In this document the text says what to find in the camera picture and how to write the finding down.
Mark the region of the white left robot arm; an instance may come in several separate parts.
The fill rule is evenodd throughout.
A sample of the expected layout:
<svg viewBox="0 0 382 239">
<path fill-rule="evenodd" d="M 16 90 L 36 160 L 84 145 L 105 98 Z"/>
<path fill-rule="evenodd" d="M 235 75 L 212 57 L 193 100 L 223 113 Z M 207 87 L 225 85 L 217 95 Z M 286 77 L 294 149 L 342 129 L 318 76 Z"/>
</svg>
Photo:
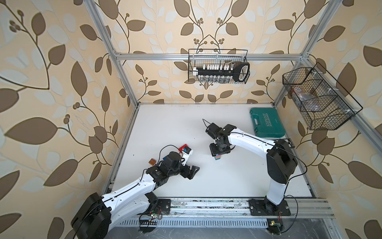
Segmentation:
<svg viewBox="0 0 382 239">
<path fill-rule="evenodd" d="M 74 239 L 103 239 L 123 220 L 155 211 L 158 198 L 154 190 L 166 184 L 172 176 L 193 179 L 200 170 L 187 165 L 189 155 L 181 157 L 170 152 L 159 163 L 143 170 L 132 183 L 107 194 L 93 193 L 87 197 L 71 221 Z"/>
</svg>

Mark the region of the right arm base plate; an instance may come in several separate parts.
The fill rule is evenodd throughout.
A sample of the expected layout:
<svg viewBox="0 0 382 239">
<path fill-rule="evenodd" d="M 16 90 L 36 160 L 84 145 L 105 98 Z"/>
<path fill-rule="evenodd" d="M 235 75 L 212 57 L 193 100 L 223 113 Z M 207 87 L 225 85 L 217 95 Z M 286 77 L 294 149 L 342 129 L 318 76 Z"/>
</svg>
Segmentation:
<svg viewBox="0 0 382 239">
<path fill-rule="evenodd" d="M 250 199 L 248 201 L 251 216 L 290 216 L 291 212 L 286 200 L 275 205 L 267 198 Z"/>
</svg>

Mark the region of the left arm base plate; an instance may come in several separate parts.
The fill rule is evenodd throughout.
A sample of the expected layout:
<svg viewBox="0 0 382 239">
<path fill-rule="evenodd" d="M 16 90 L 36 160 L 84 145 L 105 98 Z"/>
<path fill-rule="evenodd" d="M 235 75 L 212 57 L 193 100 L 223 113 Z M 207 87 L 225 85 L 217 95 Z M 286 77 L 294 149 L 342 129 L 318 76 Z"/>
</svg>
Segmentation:
<svg viewBox="0 0 382 239">
<path fill-rule="evenodd" d="M 169 215 L 171 211 L 170 199 L 158 199 L 154 203 L 150 204 L 150 213 Z"/>
</svg>

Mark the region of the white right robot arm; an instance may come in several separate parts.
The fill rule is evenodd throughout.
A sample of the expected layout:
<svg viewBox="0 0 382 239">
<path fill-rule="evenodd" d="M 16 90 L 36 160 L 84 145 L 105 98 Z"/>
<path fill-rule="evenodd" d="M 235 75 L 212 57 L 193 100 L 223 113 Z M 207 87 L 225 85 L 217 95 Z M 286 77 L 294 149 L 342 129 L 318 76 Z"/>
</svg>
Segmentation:
<svg viewBox="0 0 382 239">
<path fill-rule="evenodd" d="M 265 159 L 271 178 L 265 202 L 272 206 L 282 203 L 290 177 L 298 166 L 297 157 L 292 153 L 287 141 L 260 138 L 231 124 L 219 127 L 212 123 L 206 128 L 206 133 L 214 140 L 210 144 L 213 157 L 229 154 L 237 146 Z"/>
</svg>

